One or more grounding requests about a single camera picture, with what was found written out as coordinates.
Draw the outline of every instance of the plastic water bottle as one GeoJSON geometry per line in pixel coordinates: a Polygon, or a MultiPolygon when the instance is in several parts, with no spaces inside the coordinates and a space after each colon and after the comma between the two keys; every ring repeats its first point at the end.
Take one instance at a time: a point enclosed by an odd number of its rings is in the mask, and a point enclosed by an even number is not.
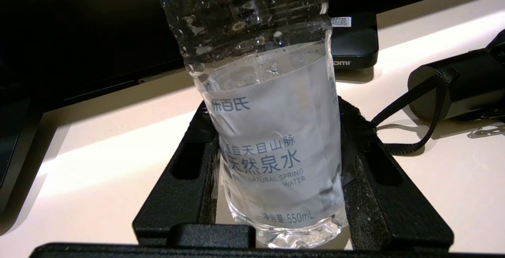
{"type": "Polygon", "coordinates": [[[328,0],[161,0],[220,134],[233,218],[273,248],[341,231],[340,118],[328,0]]]}

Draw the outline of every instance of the bottle label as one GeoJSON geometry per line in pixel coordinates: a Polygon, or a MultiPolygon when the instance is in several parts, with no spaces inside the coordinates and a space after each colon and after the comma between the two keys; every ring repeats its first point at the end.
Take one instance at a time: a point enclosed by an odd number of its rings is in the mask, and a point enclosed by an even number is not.
{"type": "Polygon", "coordinates": [[[242,215],[300,228],[343,206],[331,57],[256,85],[202,96],[220,134],[227,197],[242,215]]]}

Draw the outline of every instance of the qr code sticker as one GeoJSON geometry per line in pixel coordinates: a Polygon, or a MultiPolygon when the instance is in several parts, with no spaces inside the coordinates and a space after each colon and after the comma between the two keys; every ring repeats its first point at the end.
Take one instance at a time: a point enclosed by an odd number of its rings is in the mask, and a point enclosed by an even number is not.
{"type": "Polygon", "coordinates": [[[351,27],[351,17],[330,17],[333,27],[351,27]]]}

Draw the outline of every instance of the white desk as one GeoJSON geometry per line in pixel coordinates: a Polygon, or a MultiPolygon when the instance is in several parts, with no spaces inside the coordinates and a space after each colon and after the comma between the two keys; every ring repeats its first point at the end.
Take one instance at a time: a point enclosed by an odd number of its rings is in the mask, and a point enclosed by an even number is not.
{"type": "MultiPolygon", "coordinates": [[[[373,80],[337,82],[367,119],[407,91],[419,65],[490,42],[505,28],[505,0],[428,0],[377,19],[373,80]]],[[[42,130],[58,128],[18,220],[0,236],[0,257],[27,258],[57,241],[137,243],[131,222],[201,100],[179,73],[45,114],[42,130]]],[[[403,127],[380,130],[384,142],[415,142],[427,130],[403,111],[386,124],[403,127]]],[[[451,251],[505,253],[504,134],[503,123],[444,122],[424,153],[396,157],[454,231],[451,251]],[[469,137],[497,127],[494,136],[469,137]]]]}

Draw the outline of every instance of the xiaomi logo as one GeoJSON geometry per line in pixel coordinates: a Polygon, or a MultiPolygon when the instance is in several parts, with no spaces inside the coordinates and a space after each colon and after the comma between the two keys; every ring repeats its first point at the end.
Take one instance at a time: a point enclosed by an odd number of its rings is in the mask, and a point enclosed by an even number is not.
{"type": "Polygon", "coordinates": [[[335,61],[334,65],[350,65],[351,61],[335,61]]]}

